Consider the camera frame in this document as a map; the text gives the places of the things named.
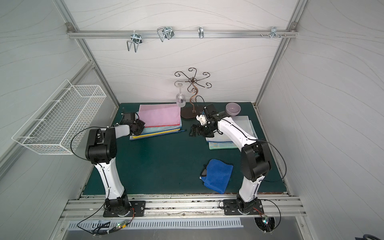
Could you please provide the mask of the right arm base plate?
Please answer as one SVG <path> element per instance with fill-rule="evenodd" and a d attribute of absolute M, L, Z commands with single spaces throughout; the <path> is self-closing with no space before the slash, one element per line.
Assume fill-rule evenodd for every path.
<path fill-rule="evenodd" d="M 236 200 L 224 200 L 223 203 L 226 216 L 264 214 L 264 208 L 260 199 L 245 203 L 241 198 L 237 198 Z"/>

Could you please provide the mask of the pink mesh document bag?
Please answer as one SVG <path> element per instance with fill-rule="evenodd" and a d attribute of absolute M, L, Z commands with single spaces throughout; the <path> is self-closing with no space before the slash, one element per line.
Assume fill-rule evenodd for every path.
<path fill-rule="evenodd" d="M 177 104 L 140 105 L 138 115 L 147 128 L 178 126 L 181 123 L 181 108 Z"/>

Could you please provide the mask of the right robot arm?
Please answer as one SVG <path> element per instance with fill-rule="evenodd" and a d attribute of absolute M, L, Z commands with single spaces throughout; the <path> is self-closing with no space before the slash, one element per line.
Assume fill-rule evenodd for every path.
<path fill-rule="evenodd" d="M 244 178 L 237 193 L 237 209 L 243 215 L 247 215 L 253 210 L 259 210 L 261 200 L 257 193 L 262 181 L 272 168 L 270 147 L 274 147 L 274 145 L 252 137 L 238 126 L 228 113 L 218 112 L 212 104 L 203 107 L 202 113 L 197 115 L 196 119 L 199 123 L 191 126 L 191 137 L 199 135 L 212 138 L 214 133 L 224 134 L 240 150 Z"/>

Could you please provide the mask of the blue microfibre cloth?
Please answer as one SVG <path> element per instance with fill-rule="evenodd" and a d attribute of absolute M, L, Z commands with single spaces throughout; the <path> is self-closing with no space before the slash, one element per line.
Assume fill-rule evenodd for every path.
<path fill-rule="evenodd" d="M 203 169 L 200 179 L 203 185 L 219 194 L 224 194 L 229 184 L 233 165 L 226 164 L 221 160 L 211 159 Z"/>

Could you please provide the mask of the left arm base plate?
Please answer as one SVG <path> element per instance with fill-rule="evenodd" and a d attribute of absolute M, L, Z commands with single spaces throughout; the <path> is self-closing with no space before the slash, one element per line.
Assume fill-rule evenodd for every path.
<path fill-rule="evenodd" d="M 129 217 L 143 217 L 146 207 L 146 201 L 130 201 L 131 208 L 129 210 L 104 210 L 104 218 L 129 218 Z"/>

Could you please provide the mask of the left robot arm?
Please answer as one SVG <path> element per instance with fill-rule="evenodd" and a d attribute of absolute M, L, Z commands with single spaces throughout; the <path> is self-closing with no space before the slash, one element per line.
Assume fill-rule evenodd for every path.
<path fill-rule="evenodd" d="M 144 128 L 145 122 L 140 119 L 138 113 L 122 113 L 122 119 L 116 125 L 106 128 L 88 127 L 76 133 L 70 141 L 70 150 L 74 153 L 75 138 L 86 130 L 89 131 L 83 159 L 91 162 L 101 176 L 106 194 L 104 208 L 108 214 L 122 217 L 132 211 L 117 170 L 117 139 L 138 136 Z"/>

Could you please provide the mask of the green mesh document bag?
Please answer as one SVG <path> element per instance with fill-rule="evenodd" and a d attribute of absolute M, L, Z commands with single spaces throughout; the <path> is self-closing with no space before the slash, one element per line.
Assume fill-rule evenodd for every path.
<path fill-rule="evenodd" d="M 235 143 L 233 143 L 232 141 L 231 142 L 223 142 L 223 143 L 214 143 L 214 142 L 207 142 L 207 143 L 209 144 L 210 150 L 238 149 L 237 146 L 235 145 Z"/>

